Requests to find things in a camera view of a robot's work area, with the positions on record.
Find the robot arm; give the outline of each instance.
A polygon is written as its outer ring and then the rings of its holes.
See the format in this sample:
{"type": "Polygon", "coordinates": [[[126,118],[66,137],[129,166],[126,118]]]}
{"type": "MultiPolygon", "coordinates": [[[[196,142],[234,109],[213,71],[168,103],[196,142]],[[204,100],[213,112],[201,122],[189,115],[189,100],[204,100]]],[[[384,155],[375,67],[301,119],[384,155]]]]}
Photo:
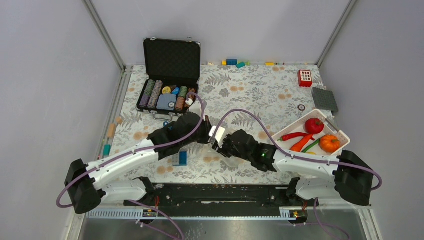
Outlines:
{"type": "MultiPolygon", "coordinates": [[[[213,127],[210,131],[211,137],[215,130],[216,127],[213,127]]],[[[274,145],[258,143],[244,130],[227,134],[226,130],[220,127],[216,131],[214,140],[212,148],[218,153],[227,158],[235,156],[249,161],[252,167],[260,171],[295,172],[316,177],[297,177],[291,180],[287,195],[294,202],[314,198],[341,197],[347,202],[360,206],[367,206],[370,203],[374,177],[371,173],[357,168],[329,164],[330,162],[343,162],[371,170],[351,151],[343,150],[339,156],[319,156],[288,151],[289,154],[293,153],[297,157],[328,162],[316,163],[296,159],[293,155],[286,155],[274,145]]]]}
{"type": "MultiPolygon", "coordinates": [[[[211,127],[207,116],[200,128],[186,140],[153,149],[153,146],[168,144],[186,136],[194,129],[199,120],[200,117],[197,114],[188,112],[176,122],[171,122],[164,128],[154,131],[147,139],[124,152],[88,164],[83,164],[81,159],[74,161],[69,168],[65,185],[94,167],[98,169],[69,188],[68,193],[75,212],[77,214],[86,213],[100,203],[141,200],[147,193],[146,188],[149,186],[149,182],[145,183],[140,179],[115,181],[116,178],[140,166],[177,154],[182,147],[194,142],[211,143],[212,148],[221,155],[227,158],[235,156],[249,161],[254,168],[260,171],[297,172],[317,177],[313,179],[293,178],[287,189],[287,197],[290,201],[298,203],[312,198],[340,196],[353,204],[363,206],[369,204],[372,174],[353,168],[295,159],[281,153],[274,145],[258,143],[243,130],[226,134],[225,129],[220,127],[215,137],[212,138],[216,127],[211,127]],[[152,147],[152,149],[138,150],[146,147],[152,147]],[[119,159],[100,167],[101,164],[114,158],[119,159]]],[[[343,151],[341,156],[317,156],[298,152],[296,155],[305,155],[308,158],[329,162],[345,161],[369,168],[354,153],[348,151],[343,151]]]]}

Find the small round object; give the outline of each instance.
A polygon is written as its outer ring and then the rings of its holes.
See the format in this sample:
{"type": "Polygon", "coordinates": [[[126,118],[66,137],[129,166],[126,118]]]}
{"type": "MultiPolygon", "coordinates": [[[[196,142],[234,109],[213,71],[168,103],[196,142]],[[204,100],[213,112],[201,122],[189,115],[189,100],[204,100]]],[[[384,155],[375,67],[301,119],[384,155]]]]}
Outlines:
{"type": "Polygon", "coordinates": [[[172,90],[172,94],[177,95],[179,93],[180,93],[180,88],[179,87],[176,87],[174,90],[172,90]]]}
{"type": "Polygon", "coordinates": [[[166,86],[162,89],[162,94],[169,94],[171,93],[171,88],[169,86],[166,86]]]}
{"type": "Polygon", "coordinates": [[[306,110],[306,107],[305,107],[305,105],[303,105],[303,104],[300,104],[299,106],[297,106],[297,109],[299,109],[300,111],[305,111],[306,110]]]}

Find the metal floor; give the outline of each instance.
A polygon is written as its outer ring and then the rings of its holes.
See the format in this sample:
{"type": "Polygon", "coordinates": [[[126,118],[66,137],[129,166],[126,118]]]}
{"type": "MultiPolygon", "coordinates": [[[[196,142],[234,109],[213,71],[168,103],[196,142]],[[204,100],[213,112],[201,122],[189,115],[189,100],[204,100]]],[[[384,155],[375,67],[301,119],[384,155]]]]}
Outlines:
{"type": "MultiPolygon", "coordinates": [[[[308,223],[315,216],[309,210],[308,223]]],[[[366,239],[358,212],[354,209],[318,211],[321,222],[334,224],[350,234],[350,239],[366,239]]],[[[330,240],[319,225],[293,227],[281,220],[177,220],[186,240],[330,240]]],[[[178,236],[178,231],[168,220],[156,220],[152,226],[178,236]]],[[[346,239],[337,230],[330,231],[346,239]]],[[[140,228],[134,220],[87,218],[82,226],[80,240],[169,240],[170,238],[149,228],[140,228]]]]}

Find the gray wall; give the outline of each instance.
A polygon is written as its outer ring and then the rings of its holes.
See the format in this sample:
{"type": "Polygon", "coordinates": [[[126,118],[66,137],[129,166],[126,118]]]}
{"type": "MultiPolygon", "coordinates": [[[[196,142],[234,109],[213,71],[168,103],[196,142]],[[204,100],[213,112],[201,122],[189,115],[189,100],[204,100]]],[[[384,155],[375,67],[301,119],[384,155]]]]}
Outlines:
{"type": "Polygon", "coordinates": [[[315,63],[349,0],[93,0],[126,64],[143,64],[143,39],[202,44],[202,61],[315,63]]]}
{"type": "Polygon", "coordinates": [[[57,240],[71,210],[56,197],[69,164],[95,158],[120,71],[80,0],[0,13],[0,239],[57,240]]]}
{"type": "Polygon", "coordinates": [[[424,1],[359,1],[321,73],[337,122],[383,178],[371,202],[384,239],[422,239],[424,1]]]}

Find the red box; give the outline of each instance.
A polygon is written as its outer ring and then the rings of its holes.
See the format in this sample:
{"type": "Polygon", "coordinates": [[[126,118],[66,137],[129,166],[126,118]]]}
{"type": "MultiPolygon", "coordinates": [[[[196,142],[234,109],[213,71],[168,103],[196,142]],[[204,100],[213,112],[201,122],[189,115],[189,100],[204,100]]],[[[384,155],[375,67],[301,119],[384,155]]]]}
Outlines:
{"type": "Polygon", "coordinates": [[[299,80],[299,87],[311,87],[312,86],[312,74],[309,70],[299,70],[297,73],[299,80]]]}

